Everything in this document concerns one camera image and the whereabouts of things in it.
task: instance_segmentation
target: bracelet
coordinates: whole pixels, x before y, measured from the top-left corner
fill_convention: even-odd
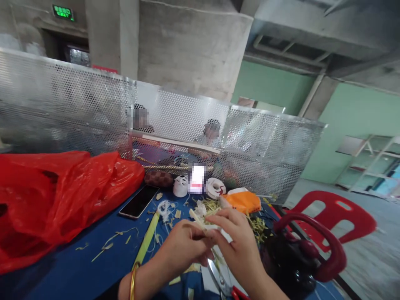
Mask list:
[[[132,271],[132,277],[130,279],[130,296],[129,299],[133,300],[133,288],[134,288],[134,284],[135,284],[135,274],[136,274],[136,270],[140,267],[140,262],[135,262],[135,264],[133,265],[133,271]]]

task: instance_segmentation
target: smartphone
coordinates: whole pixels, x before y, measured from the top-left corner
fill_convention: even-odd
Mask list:
[[[145,185],[125,204],[118,214],[130,219],[138,219],[159,190],[157,187]]]
[[[189,171],[189,194],[203,194],[206,166],[198,163],[191,164]]]

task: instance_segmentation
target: floor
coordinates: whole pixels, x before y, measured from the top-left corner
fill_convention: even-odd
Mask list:
[[[341,195],[364,208],[377,222],[375,232],[343,245],[348,263],[340,274],[342,278],[363,300],[400,299],[400,203],[300,179],[285,206],[292,208],[302,196],[313,190]],[[304,212],[317,215],[323,209],[323,205],[318,204],[313,204]],[[349,231],[351,226],[350,222],[344,222],[332,231],[338,237]]]

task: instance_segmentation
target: chair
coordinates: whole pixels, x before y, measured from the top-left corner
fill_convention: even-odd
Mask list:
[[[342,244],[366,236],[376,229],[376,221],[369,213],[350,200],[331,192],[309,192],[301,198],[294,208],[286,212],[301,213],[317,200],[324,202],[325,208],[314,219],[327,229],[332,230],[342,220],[348,220],[354,224],[354,229],[339,238]],[[329,246],[323,244],[324,238],[318,231],[302,221],[297,221],[297,224],[323,252],[330,250]]]

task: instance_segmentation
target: green exit sign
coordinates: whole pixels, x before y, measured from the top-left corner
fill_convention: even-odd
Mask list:
[[[74,14],[72,12],[72,9],[54,5],[53,4],[53,13],[56,17],[62,18],[62,19],[68,19],[70,21],[75,22],[74,19]]]

